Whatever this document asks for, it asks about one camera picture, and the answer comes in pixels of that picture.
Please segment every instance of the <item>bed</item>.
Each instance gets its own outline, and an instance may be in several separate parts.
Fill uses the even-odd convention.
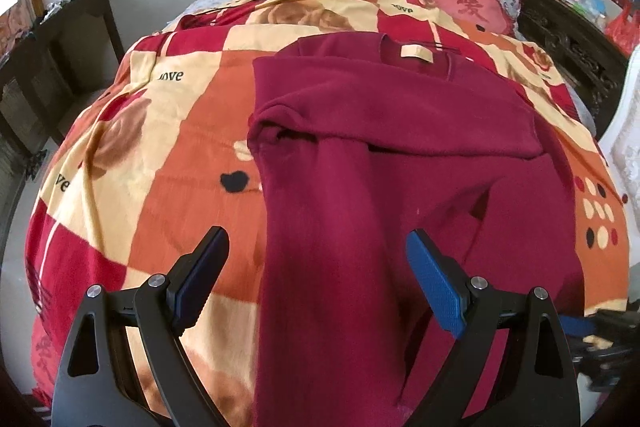
[[[519,0],[496,1],[515,19]],[[564,298],[578,312],[623,309],[622,195],[562,76],[535,44],[486,31],[473,13],[453,15],[433,0],[198,0],[164,31],[134,44],[113,86],[79,116],[51,161],[31,217],[26,264],[38,311],[36,395],[50,403],[66,333],[88,286],[115,291],[166,273],[216,224],[230,235],[230,260],[181,340],[230,425],[252,425],[267,236],[263,187],[246,142],[252,62],[335,32],[384,33],[413,43],[412,57],[456,50],[508,79],[554,130],[568,162],[570,233],[584,295],[569,285]],[[148,402],[166,414],[140,338],[133,332],[129,340]]]

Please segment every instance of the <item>pillow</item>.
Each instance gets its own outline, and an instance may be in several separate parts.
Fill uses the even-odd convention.
[[[454,19],[475,24],[478,29],[502,35],[513,34],[513,20],[498,0],[432,0]]]

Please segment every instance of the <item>maroon sweater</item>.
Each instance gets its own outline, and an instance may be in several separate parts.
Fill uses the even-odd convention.
[[[300,39],[254,71],[268,212],[257,427],[402,425],[453,343],[406,261],[414,228],[468,274],[542,285],[581,312],[570,169],[510,80],[454,53],[400,58],[374,33]]]

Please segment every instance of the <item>white chair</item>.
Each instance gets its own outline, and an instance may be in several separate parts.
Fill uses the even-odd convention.
[[[633,266],[640,263],[640,46],[629,59],[618,109],[598,145],[616,189],[629,198],[625,216]]]

